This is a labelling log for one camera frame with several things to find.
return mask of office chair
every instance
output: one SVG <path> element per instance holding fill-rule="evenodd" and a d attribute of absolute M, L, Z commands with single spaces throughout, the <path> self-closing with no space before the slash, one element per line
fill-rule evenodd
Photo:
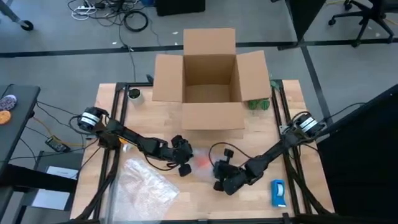
<path fill-rule="evenodd" d="M 387 43 L 390 44 L 393 41 L 394 33 L 390 29 L 390 27 L 386 24 L 384 19 L 386 18 L 387 12 L 398 12 L 398 0 L 369 0 L 373 7 L 369 8 L 364 6 L 363 4 L 354 1 L 354 0 L 346 0 L 344 2 L 344 7 L 346 11 L 349 11 L 354 4 L 357 6 L 361 11 L 359 12 L 347 12 L 342 14 L 334 15 L 329 20 L 329 25 L 332 26 L 336 23 L 335 18 L 337 17 L 351 17 L 351 16 L 360 16 L 362 17 L 360 25 L 362 25 L 361 30 L 356 38 L 356 40 L 351 44 L 353 47 L 357 47 L 361 44 L 361 37 L 368 26 L 368 22 L 372 19 L 374 22 L 377 22 L 387 33 L 390 35 L 387 38 Z"/>

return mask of small cup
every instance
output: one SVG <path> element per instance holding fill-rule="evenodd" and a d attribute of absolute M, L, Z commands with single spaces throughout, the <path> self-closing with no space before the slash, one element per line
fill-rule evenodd
<path fill-rule="evenodd" d="M 132 101 L 134 107 L 137 107 L 144 102 L 144 95 L 142 94 L 140 89 L 131 88 L 127 95 Z"/>

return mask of black case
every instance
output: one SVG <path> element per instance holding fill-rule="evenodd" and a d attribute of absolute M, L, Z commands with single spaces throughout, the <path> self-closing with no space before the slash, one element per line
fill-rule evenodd
<path fill-rule="evenodd" d="M 203 12 L 206 0 L 156 0 L 158 16 L 169 16 L 191 12 Z"/>

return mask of cardboard box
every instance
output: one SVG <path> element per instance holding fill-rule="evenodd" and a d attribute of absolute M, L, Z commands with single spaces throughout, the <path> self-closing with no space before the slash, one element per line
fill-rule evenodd
<path fill-rule="evenodd" d="M 153 100 L 181 102 L 183 129 L 244 129 L 242 102 L 271 96 L 264 52 L 236 55 L 234 29 L 186 29 L 183 44 L 156 56 Z"/>

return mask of black table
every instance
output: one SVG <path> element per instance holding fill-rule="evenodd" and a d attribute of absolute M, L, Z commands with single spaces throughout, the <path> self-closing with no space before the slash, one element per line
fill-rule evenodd
<path fill-rule="evenodd" d="M 38 86 L 0 85 L 0 96 L 15 95 L 17 105 L 11 110 L 11 120 L 0 125 L 0 221 L 13 191 L 28 192 L 32 188 L 74 191 L 76 181 L 8 164 L 40 93 Z"/>

